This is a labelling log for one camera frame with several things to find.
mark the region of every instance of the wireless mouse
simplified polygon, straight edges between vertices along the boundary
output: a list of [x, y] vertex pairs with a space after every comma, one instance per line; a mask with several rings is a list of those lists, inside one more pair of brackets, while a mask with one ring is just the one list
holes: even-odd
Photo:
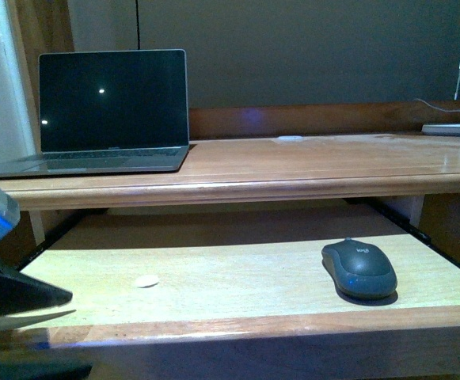
[[395, 292], [397, 276], [385, 253], [377, 246], [350, 237], [326, 245], [323, 265], [337, 288], [358, 299], [380, 299]]

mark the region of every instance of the wooden panel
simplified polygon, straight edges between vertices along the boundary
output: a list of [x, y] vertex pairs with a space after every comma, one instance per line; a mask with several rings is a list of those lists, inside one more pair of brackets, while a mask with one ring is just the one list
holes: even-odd
[[0, 180], [23, 210], [460, 192], [460, 138], [193, 142], [177, 173]]
[[[355, 304], [337, 295], [320, 252], [344, 236], [383, 249], [399, 279], [397, 297]], [[75, 313], [38, 325], [47, 335], [28, 330], [56, 346], [460, 325], [460, 271], [361, 206], [93, 216], [24, 273], [74, 292], [56, 311]], [[144, 274], [159, 284], [135, 287]]]
[[[391, 259], [393, 303], [337, 296], [320, 250], [348, 235]], [[55, 311], [76, 311], [0, 332], [12, 361], [69, 348], [34, 355], [84, 359], [90, 378], [112, 380], [460, 373], [460, 271], [362, 205], [94, 215], [25, 272], [71, 289]], [[134, 287], [144, 272], [159, 284]]]
[[[438, 101], [435, 105], [460, 109], [460, 101]], [[460, 112], [441, 112], [411, 101], [194, 108], [189, 113], [193, 139], [421, 131], [427, 123], [460, 123]]]
[[74, 51], [67, 0], [8, 0], [11, 17], [17, 19], [14, 33], [25, 53], [29, 80], [38, 109], [38, 56], [42, 53]]
[[26, 355], [0, 352], [0, 359], [85, 360], [93, 364], [89, 380], [312, 380], [411, 375], [415, 377], [403, 380], [460, 380], [460, 374], [453, 374], [460, 373], [460, 328], [184, 344], [107, 344], [35, 350]]
[[420, 229], [460, 263], [460, 194], [425, 196]]
[[28, 212], [21, 212], [18, 225], [0, 241], [0, 260], [16, 267], [36, 249]]

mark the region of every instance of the black screen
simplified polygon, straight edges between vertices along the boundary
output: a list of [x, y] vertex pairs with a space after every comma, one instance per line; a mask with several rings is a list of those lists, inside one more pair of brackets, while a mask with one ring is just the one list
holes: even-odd
[[43, 152], [188, 145], [183, 50], [40, 56]]

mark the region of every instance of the desk surface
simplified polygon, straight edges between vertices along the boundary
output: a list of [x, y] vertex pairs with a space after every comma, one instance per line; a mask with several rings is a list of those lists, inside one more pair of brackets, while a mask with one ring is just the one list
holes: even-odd
[[192, 142], [177, 173], [0, 180], [22, 210], [460, 192], [460, 138]]
[[[337, 295], [321, 249], [347, 236], [388, 255], [394, 302]], [[0, 350], [100, 348], [97, 361], [136, 374], [189, 367], [189, 352], [203, 368], [235, 360], [284, 378], [460, 372], [460, 270], [364, 206], [94, 215], [23, 272], [74, 292], [27, 316], [76, 311], [0, 333]], [[144, 274], [159, 283], [136, 287]]]
[[[346, 236], [387, 253], [395, 302], [337, 295], [320, 252]], [[56, 311], [75, 313], [39, 325], [52, 344], [460, 325], [460, 270], [364, 206], [96, 215], [23, 272], [74, 292]], [[146, 274], [159, 284], [135, 287]]]

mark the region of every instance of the small white spot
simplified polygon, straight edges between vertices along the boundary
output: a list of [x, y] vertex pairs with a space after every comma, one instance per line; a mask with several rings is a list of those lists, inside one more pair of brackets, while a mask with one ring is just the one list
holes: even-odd
[[141, 275], [135, 280], [136, 287], [153, 287], [159, 283], [159, 277], [156, 275]]
[[303, 140], [303, 137], [302, 136], [279, 136], [277, 139], [281, 141], [299, 141], [299, 140]]

